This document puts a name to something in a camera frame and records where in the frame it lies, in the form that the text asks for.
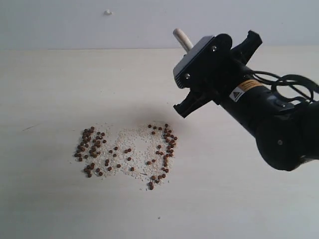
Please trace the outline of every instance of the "wall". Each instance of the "wall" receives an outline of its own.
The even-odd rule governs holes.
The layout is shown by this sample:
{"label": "wall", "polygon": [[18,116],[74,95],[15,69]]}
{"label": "wall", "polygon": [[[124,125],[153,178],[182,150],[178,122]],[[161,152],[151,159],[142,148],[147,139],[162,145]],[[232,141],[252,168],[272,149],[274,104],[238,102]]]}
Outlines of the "wall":
{"label": "wall", "polygon": [[[113,15],[103,15],[105,10]],[[315,0],[1,0],[0,49],[171,48],[249,29],[267,45],[319,44]]]}

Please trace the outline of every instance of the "black cable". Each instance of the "black cable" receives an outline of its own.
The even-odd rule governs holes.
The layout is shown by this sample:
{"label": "black cable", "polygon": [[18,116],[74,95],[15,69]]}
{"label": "black cable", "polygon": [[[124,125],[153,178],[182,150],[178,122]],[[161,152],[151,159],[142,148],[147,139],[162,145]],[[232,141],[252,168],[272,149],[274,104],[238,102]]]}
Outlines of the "black cable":
{"label": "black cable", "polygon": [[[270,72],[266,72],[266,71],[247,71],[245,73],[246,74],[250,74],[255,80],[259,81],[260,83],[271,86],[271,91],[273,92],[273,94],[276,95],[282,101],[286,101],[286,102],[292,102],[292,101],[304,102],[306,100],[309,100],[310,102],[315,102],[315,100],[314,100],[314,92],[319,94],[319,85],[316,84],[315,82],[313,82],[312,80],[304,77],[304,76],[290,74],[290,75],[285,75],[285,76],[280,77],[280,76],[278,76],[276,74],[273,74],[273,73],[270,73]],[[260,77],[258,75],[271,76],[271,77],[276,78],[277,80],[276,81],[267,80],[267,79],[265,79],[263,77]],[[302,97],[301,96],[294,97],[294,98],[284,97],[283,95],[281,95],[278,92],[278,90],[277,90],[278,86],[289,86],[291,89],[293,89],[294,91],[299,93]],[[307,96],[302,91],[300,91],[299,89],[297,89],[295,86],[303,86],[303,87],[305,87],[309,91],[310,97]]]}

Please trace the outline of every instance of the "warning label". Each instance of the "warning label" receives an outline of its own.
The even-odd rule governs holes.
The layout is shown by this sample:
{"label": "warning label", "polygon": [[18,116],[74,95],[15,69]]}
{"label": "warning label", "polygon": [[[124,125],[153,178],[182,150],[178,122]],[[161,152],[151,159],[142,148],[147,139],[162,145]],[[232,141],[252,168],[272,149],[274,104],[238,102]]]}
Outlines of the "warning label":
{"label": "warning label", "polygon": [[243,94],[245,94],[247,91],[249,91],[251,88],[254,88],[256,86],[262,86],[260,82],[256,80],[248,80],[243,83],[241,83],[239,86],[237,86],[229,95],[229,97],[234,101],[237,102]]}

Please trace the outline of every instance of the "yellow warning label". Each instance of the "yellow warning label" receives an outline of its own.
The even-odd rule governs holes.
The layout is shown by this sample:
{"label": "yellow warning label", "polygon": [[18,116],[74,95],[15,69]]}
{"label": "yellow warning label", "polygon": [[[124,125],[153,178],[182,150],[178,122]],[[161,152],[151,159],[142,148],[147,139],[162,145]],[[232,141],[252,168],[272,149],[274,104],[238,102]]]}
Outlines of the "yellow warning label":
{"label": "yellow warning label", "polygon": [[248,91],[251,88],[254,88],[256,86],[262,86],[263,84],[261,84],[260,82],[256,81],[256,80],[248,80],[248,81],[244,81],[243,83],[241,83],[238,88],[240,88],[243,91]]}

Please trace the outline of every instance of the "white table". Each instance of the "white table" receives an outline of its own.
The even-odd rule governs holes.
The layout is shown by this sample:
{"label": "white table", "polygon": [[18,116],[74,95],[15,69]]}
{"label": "white table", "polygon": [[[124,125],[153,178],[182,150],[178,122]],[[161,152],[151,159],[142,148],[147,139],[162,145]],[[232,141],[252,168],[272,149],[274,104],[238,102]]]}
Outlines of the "white table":
{"label": "white table", "polygon": [[[0,53],[1,239],[300,239],[318,236],[319,164],[276,171],[214,103],[182,119],[164,50]],[[319,75],[319,47],[263,47],[249,66]],[[170,183],[87,179],[72,153],[95,123],[163,120],[179,135]]]}

